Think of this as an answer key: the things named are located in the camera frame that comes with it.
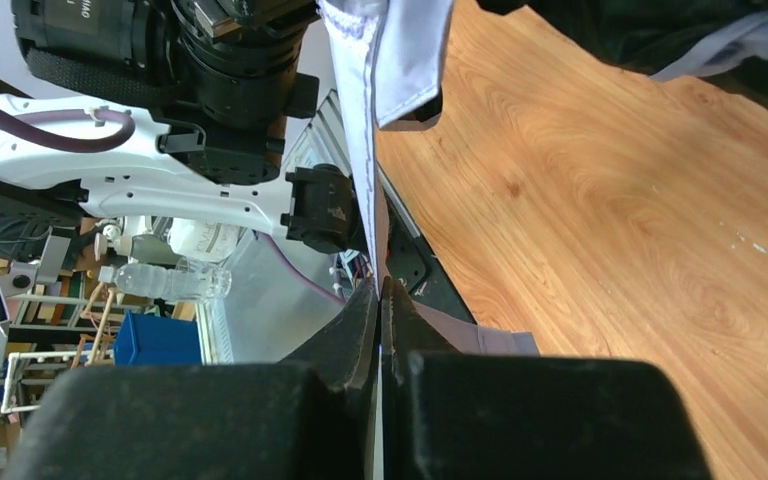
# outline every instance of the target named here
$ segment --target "bottle cap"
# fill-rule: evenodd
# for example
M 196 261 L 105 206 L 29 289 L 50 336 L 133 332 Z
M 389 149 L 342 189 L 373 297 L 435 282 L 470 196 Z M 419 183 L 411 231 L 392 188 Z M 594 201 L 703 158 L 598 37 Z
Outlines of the bottle cap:
M 113 267 L 101 267 L 98 271 L 98 281 L 101 283 L 113 283 L 113 276 L 116 274 L 116 269 Z

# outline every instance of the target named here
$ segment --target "camera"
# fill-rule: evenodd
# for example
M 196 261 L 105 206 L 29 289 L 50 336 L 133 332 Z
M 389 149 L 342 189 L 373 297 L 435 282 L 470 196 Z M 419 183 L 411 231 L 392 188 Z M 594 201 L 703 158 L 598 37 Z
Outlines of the camera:
M 311 118 L 297 72 L 313 0 L 11 0 L 32 75 L 146 108 L 158 149 L 218 184 L 278 176 L 287 117 Z

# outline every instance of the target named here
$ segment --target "clear water bottle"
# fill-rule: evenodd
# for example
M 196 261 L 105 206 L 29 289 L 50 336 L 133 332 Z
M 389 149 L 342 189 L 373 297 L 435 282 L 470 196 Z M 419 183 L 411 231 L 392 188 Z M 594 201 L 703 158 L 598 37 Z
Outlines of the clear water bottle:
M 115 284 L 122 293 L 168 301 L 224 298 L 231 290 L 230 271 L 186 259 L 174 270 L 145 263 L 102 267 L 98 280 Z

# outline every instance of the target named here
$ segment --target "blue box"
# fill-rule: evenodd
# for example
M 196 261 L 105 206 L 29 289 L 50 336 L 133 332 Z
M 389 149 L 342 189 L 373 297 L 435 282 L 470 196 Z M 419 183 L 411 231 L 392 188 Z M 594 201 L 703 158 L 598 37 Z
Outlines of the blue box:
M 199 365 L 196 322 L 128 312 L 113 342 L 116 365 Z

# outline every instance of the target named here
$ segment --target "wooden table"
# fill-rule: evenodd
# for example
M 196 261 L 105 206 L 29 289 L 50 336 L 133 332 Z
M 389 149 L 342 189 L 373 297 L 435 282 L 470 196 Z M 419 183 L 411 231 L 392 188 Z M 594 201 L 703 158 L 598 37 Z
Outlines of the wooden table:
M 768 479 L 768 113 L 459 2 L 444 119 L 381 163 L 481 324 L 638 358 L 718 478 Z

